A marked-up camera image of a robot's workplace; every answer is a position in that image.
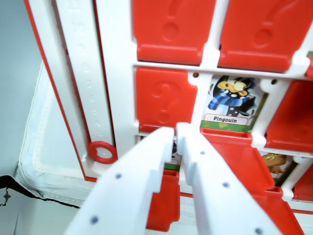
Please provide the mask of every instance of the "red plastic ring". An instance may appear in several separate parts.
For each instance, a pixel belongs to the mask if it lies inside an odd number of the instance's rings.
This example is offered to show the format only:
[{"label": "red plastic ring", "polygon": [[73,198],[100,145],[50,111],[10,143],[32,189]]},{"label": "red plastic ring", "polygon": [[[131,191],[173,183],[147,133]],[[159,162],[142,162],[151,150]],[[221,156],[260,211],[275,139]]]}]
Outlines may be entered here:
[{"label": "red plastic ring", "polygon": [[[99,147],[109,150],[112,153],[112,157],[110,158],[99,157],[97,154],[97,148]],[[103,141],[95,141],[95,142],[90,143],[88,145],[88,153],[92,159],[102,164],[112,164],[117,160],[116,148],[113,145],[103,142]]]}]

